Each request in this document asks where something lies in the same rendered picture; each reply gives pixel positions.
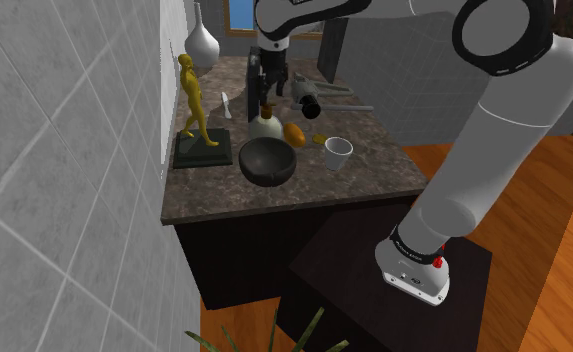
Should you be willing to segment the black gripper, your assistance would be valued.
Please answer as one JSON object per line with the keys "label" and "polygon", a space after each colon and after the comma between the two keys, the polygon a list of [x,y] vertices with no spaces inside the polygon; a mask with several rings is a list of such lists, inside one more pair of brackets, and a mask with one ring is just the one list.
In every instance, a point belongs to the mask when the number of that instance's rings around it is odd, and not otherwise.
{"label": "black gripper", "polygon": [[260,49],[260,59],[264,74],[259,76],[259,104],[266,105],[269,91],[273,85],[270,77],[278,78],[276,82],[276,95],[279,97],[284,96],[284,86],[288,80],[286,50],[270,51]]}

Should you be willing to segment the black upright box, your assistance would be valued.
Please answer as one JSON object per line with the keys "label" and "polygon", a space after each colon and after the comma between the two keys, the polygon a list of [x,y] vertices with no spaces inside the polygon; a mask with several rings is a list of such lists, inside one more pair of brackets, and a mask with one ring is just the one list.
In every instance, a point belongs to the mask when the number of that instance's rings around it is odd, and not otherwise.
{"label": "black upright box", "polygon": [[259,114],[260,82],[261,82],[260,48],[257,46],[252,46],[250,48],[250,52],[248,55],[247,70],[246,70],[246,101],[247,101],[246,111],[249,123],[251,123],[252,120]]}

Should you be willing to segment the grey tool with black cylinder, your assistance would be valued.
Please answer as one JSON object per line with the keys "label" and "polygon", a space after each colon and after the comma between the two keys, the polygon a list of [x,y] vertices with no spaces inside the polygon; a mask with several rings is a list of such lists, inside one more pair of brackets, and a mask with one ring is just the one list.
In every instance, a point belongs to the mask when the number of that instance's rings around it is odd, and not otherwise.
{"label": "grey tool with black cylinder", "polygon": [[293,98],[291,109],[301,111],[304,117],[310,120],[316,119],[323,111],[372,112],[374,110],[372,106],[366,105],[322,104],[319,98],[351,97],[354,92],[346,86],[311,80],[297,72],[293,73],[291,93]]}

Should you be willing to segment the cream bottle with gold cap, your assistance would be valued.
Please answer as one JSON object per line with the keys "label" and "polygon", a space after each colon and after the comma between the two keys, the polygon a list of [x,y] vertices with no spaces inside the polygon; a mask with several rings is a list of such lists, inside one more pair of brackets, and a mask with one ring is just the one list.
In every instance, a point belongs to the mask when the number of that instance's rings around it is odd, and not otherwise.
{"label": "cream bottle with gold cap", "polygon": [[260,107],[260,113],[249,123],[249,138],[271,137],[283,138],[283,125],[273,114],[274,104],[267,103]]}

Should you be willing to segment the orange oval fruit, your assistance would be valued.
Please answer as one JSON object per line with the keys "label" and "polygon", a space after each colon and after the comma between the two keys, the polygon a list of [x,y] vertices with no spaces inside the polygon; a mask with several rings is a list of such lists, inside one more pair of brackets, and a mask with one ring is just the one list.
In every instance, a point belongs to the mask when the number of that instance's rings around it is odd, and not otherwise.
{"label": "orange oval fruit", "polygon": [[293,148],[300,148],[306,144],[306,138],[302,130],[294,123],[283,125],[283,137]]}

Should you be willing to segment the dark grey bowl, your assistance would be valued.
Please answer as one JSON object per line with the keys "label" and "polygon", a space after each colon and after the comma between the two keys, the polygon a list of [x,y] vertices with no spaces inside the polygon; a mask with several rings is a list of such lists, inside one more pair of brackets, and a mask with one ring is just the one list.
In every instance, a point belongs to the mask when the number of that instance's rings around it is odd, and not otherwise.
{"label": "dark grey bowl", "polygon": [[277,187],[295,172],[297,155],[285,141],[259,137],[246,142],[239,151],[239,168],[245,178],[261,187]]}

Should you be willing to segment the gold figure on dark base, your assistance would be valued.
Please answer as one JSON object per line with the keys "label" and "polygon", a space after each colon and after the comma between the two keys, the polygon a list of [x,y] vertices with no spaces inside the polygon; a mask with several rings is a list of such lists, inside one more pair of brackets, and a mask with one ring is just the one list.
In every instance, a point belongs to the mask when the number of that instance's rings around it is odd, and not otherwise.
{"label": "gold figure on dark base", "polygon": [[178,56],[181,66],[180,84],[187,96],[190,116],[185,127],[176,135],[174,169],[226,166],[233,164],[230,133],[224,128],[207,128],[206,115],[201,106],[203,98],[192,58]]}

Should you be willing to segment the wood-framed window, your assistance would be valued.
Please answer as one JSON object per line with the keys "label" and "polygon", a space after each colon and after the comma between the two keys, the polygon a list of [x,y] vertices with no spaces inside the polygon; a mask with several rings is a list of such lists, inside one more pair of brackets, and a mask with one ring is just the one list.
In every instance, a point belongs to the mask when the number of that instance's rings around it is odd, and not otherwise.
{"label": "wood-framed window", "polygon": [[[255,0],[223,0],[224,31],[230,37],[255,37],[257,30],[253,19],[253,5]],[[320,40],[324,23],[314,25],[292,36],[297,40]]]}

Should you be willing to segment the white long-necked vase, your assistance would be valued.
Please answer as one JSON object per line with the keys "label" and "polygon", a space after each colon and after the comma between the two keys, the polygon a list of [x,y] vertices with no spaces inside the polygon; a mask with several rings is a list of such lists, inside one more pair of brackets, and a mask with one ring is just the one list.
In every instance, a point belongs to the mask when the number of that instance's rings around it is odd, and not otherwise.
{"label": "white long-necked vase", "polygon": [[185,40],[186,53],[195,66],[211,68],[220,56],[220,46],[216,38],[204,26],[201,4],[194,3],[195,27]]}

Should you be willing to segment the white cup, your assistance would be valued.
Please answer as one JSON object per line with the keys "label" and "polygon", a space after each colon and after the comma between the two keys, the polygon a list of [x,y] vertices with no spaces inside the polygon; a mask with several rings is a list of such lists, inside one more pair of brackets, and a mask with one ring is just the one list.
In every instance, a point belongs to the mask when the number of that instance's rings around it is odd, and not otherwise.
{"label": "white cup", "polygon": [[324,143],[325,166],[332,171],[340,170],[353,153],[353,145],[341,137],[330,137]]}

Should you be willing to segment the dark base cabinet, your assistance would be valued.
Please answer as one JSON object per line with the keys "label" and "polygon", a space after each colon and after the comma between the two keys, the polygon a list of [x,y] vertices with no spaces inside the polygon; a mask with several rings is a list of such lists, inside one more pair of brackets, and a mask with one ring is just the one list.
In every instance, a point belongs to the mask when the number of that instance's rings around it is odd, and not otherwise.
{"label": "dark base cabinet", "polygon": [[282,294],[292,260],[334,214],[379,206],[410,205],[415,194],[299,209],[184,220],[172,225],[204,306],[217,310]]}

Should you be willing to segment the dark robot stand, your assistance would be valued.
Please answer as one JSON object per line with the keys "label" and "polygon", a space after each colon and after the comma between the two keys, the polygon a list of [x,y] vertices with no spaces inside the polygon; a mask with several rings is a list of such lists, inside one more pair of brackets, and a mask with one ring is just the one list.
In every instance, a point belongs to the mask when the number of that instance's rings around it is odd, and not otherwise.
{"label": "dark robot stand", "polygon": [[322,316],[304,346],[325,352],[477,352],[491,253],[466,238],[447,242],[450,292],[431,306],[387,284],[374,250],[405,215],[403,205],[333,214],[291,262],[277,324],[298,340]]}

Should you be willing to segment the green leafy plant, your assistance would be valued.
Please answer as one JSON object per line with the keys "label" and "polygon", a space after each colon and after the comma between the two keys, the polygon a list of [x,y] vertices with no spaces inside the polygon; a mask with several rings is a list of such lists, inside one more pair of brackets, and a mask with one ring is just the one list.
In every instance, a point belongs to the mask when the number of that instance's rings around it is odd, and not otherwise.
{"label": "green leafy plant", "polygon": [[[320,307],[318,309],[318,311],[315,313],[314,317],[309,322],[309,324],[305,328],[303,334],[297,340],[296,344],[294,345],[293,349],[290,352],[302,352],[303,351],[303,348],[305,347],[305,345],[309,341],[311,335],[313,334],[314,330],[316,329],[316,327],[317,327],[320,319],[322,318],[324,312],[325,312],[325,309],[323,307]],[[270,336],[269,336],[269,344],[268,344],[266,352],[273,352],[274,335],[275,335],[275,330],[276,330],[276,326],[277,326],[277,317],[278,317],[278,310],[275,310],[274,316],[273,316],[271,332],[270,332]],[[227,331],[227,329],[224,326],[221,326],[221,329],[222,329],[222,332],[223,332],[224,336],[226,337],[230,347],[232,348],[233,352],[242,352],[238,348],[238,346],[234,343],[234,341],[233,341],[232,337],[230,336],[229,332]],[[196,333],[193,333],[191,331],[185,331],[185,334],[188,337],[192,338],[197,343],[199,343],[201,346],[206,348],[209,352],[222,352],[219,348],[217,348],[216,346],[214,346],[213,344],[211,344],[209,341],[205,340],[201,336],[197,335]],[[349,341],[344,339],[344,340],[336,343],[335,345],[331,346],[330,348],[328,348],[324,352],[341,352],[348,345],[349,345]]]}

